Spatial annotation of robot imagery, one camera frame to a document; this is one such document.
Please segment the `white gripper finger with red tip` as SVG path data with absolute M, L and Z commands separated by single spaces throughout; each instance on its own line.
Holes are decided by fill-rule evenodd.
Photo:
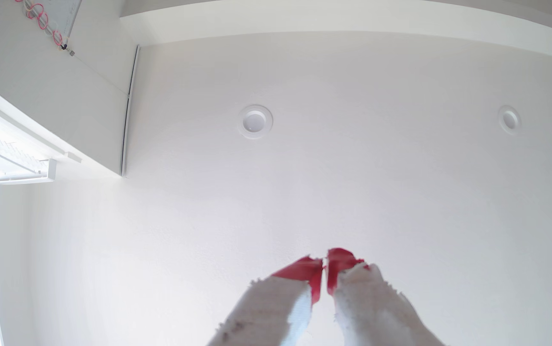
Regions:
M 295 345 L 320 299 L 323 259 L 302 257 L 252 281 L 208 345 Z
M 327 253 L 327 292 L 345 345 L 443 345 L 376 264 L 343 248 Z

